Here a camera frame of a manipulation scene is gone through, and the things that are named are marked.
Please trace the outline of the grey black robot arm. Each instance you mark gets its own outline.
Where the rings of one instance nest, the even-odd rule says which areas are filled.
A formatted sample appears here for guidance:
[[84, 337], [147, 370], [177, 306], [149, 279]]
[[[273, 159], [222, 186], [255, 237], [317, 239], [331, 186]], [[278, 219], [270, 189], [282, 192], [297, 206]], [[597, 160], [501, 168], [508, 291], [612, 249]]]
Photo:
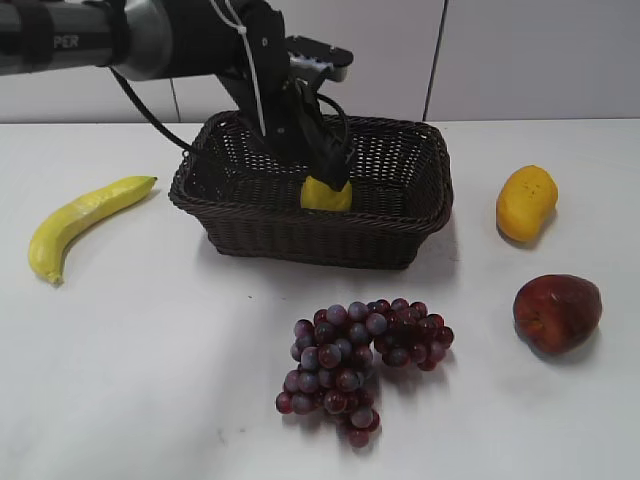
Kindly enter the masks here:
[[257, 143], [334, 190], [353, 154], [347, 125], [332, 127], [321, 85], [345, 78], [349, 51], [285, 32], [265, 1], [5, 1], [1, 72], [96, 66], [123, 89], [134, 81], [214, 76]]

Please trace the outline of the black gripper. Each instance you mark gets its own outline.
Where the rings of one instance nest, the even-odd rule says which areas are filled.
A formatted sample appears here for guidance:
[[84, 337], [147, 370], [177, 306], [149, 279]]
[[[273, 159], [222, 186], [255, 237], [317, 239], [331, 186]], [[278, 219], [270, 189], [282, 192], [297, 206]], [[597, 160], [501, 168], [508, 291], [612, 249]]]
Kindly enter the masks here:
[[[300, 97], [282, 13], [265, 1], [216, 1], [214, 10], [239, 42], [231, 66], [219, 80], [245, 126], [279, 163], [304, 167], [331, 190], [341, 191], [352, 164], [349, 119], [336, 101], [308, 84], [300, 86]], [[335, 110], [340, 133], [325, 122], [320, 103]]]

